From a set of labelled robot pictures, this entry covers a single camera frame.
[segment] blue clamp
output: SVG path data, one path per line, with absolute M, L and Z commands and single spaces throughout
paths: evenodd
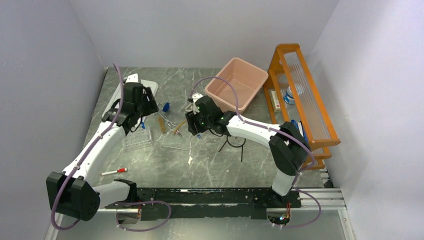
M 169 109 L 170 109 L 170 103 L 167 102 L 163 105 L 162 112 L 166 113 L 166 112 L 168 112 Z

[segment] floor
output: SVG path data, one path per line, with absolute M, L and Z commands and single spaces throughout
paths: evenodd
M 185 120 L 184 107 L 193 83 L 200 78 L 214 76 L 218 68 L 171 68 L 171 67 L 122 67 L 126 77 L 137 73 L 140 79 L 159 84 L 155 99 L 157 103 L 170 103 L 168 119 L 175 125 Z M 209 81 L 205 80 L 195 92 L 204 94 Z M 109 68 L 98 102 L 95 106 L 86 143 L 96 132 L 108 101 L 118 86 L 116 71 Z M 247 118 L 270 123 L 265 95 L 262 90 L 255 96 L 243 115 Z M 116 146 L 113 154 L 105 161 L 101 171 L 108 172 L 128 168 L 128 172 L 100 177 L 97 184 L 107 184 L 116 178 L 128 179 L 138 187 L 270 187 L 274 181 L 277 168 L 270 151 L 255 142 L 246 141 L 243 162 L 241 149 L 226 145 L 221 152 L 219 148 L 225 142 L 224 137 L 217 137 L 209 132 L 202 134 L 202 141 L 192 137 L 187 125 L 181 128 L 181 137 L 171 131 L 162 134 L 158 114 L 150 115 L 145 125 L 150 128 L 153 145 L 127 150 L 126 144 Z M 135 133 L 145 136 L 140 128 Z M 237 144 L 242 139 L 230 139 Z M 297 185 L 301 188 L 322 188 L 323 182 L 319 170 L 305 172 Z

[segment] red and white marker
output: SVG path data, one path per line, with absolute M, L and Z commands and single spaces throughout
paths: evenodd
M 127 171 L 127 168 L 121 168 L 121 169 L 118 169 L 116 171 L 108 171 L 108 172 L 100 173 L 100 176 L 112 175 L 112 174 L 117 174 L 117 173 L 124 173 L 126 171 Z

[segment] pink plastic bin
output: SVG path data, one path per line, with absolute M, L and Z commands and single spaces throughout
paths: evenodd
M 268 73 L 238 57 L 231 59 L 216 75 L 227 80 L 237 92 L 238 111 L 243 113 L 268 78 Z M 221 111 L 235 111 L 236 98 L 230 86 L 212 79 L 204 89 Z

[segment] small cardboard box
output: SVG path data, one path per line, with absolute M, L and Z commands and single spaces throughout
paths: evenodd
M 281 112 L 280 102 L 278 101 L 276 91 L 271 90 L 271 103 L 274 108 L 274 112 Z

